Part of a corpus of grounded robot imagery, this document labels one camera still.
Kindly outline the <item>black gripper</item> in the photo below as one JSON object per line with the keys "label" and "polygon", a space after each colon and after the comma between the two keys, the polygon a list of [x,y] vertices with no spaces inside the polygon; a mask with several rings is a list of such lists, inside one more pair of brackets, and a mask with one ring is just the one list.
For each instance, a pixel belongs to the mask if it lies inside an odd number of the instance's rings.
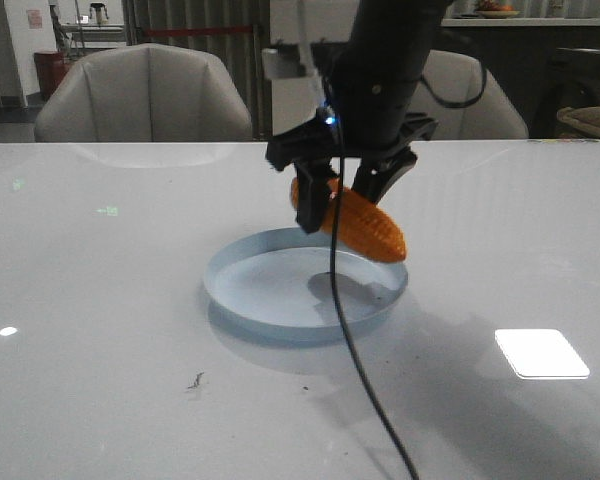
{"label": "black gripper", "polygon": [[361,157],[351,189],[377,204],[416,164],[399,152],[415,139],[430,139],[437,122],[409,106],[428,58],[428,47],[347,47],[329,59],[322,77],[325,104],[313,118],[268,143],[266,158],[278,171],[294,163],[296,222],[311,234],[322,225],[330,202],[331,159],[339,146]]}

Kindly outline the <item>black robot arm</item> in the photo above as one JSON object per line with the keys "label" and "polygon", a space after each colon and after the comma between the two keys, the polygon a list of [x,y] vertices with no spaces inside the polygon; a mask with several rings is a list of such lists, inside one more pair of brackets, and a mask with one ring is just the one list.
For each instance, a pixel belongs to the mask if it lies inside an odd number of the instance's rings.
{"label": "black robot arm", "polygon": [[435,122],[408,108],[448,5],[360,2],[349,41],[322,77],[325,105],[269,141],[269,163],[278,171],[295,167],[296,221],[305,232],[326,217],[332,158],[360,159],[353,189],[373,204],[415,165],[410,144],[430,136]]}

